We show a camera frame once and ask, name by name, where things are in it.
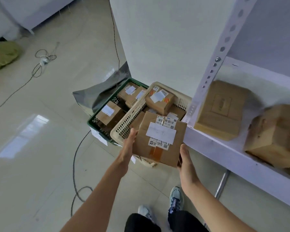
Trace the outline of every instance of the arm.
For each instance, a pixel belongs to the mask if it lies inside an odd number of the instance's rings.
[[[107,169],[86,202],[76,211],[60,232],[105,232],[121,178],[128,171],[136,131],[131,129],[118,157]]]
[[[181,145],[182,166],[179,174],[182,189],[207,223],[212,232],[254,232],[251,227],[242,222],[224,205],[219,202],[200,182],[190,158],[188,148]]]

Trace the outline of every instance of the glossy floor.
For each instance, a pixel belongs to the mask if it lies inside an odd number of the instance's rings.
[[[35,36],[22,38],[24,54],[0,70],[0,104],[31,76],[39,49],[57,59],[0,108],[0,232],[58,231],[70,218],[75,195],[74,152],[89,128],[87,114],[72,92],[103,81],[118,67],[108,0],[84,0],[42,24]],[[125,55],[116,32],[120,64]],[[95,187],[120,148],[105,146],[92,135],[83,141],[76,160],[77,187]],[[214,193],[225,169],[191,151],[204,185]],[[116,195],[108,231],[123,231],[127,217],[140,204],[152,207],[167,230],[169,193],[179,185],[176,169],[130,163]],[[85,198],[90,192],[83,191]],[[290,231],[290,207],[231,175],[221,201],[258,231]],[[74,211],[81,205],[76,200]],[[198,218],[186,199],[185,208]]]

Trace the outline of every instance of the sneaker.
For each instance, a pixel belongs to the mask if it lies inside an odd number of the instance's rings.
[[[170,194],[170,209],[169,213],[181,211],[184,206],[184,195],[179,187],[173,187]]]
[[[151,210],[149,208],[145,207],[144,205],[139,206],[138,214],[150,219],[152,221],[152,223],[155,224]]]

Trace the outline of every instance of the person's left hand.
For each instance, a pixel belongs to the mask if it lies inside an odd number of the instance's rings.
[[[120,161],[120,165],[123,168],[123,175],[128,171],[128,164],[132,156],[132,145],[136,138],[138,131],[132,128],[127,139],[124,140],[124,147],[119,152],[117,159]]]

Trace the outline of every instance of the hand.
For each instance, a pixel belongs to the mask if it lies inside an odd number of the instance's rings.
[[[191,187],[194,184],[200,183],[200,180],[195,172],[194,165],[190,158],[189,150],[186,144],[182,144],[180,148],[180,154],[182,157],[182,166],[178,166],[179,176],[181,178],[182,189],[189,197]]]
[[[134,143],[137,134],[138,131],[135,130],[134,128],[130,130],[128,138],[124,140],[124,147],[120,150],[119,156],[117,157],[120,166],[123,168],[123,176],[128,171],[128,164],[132,156],[132,145]]]

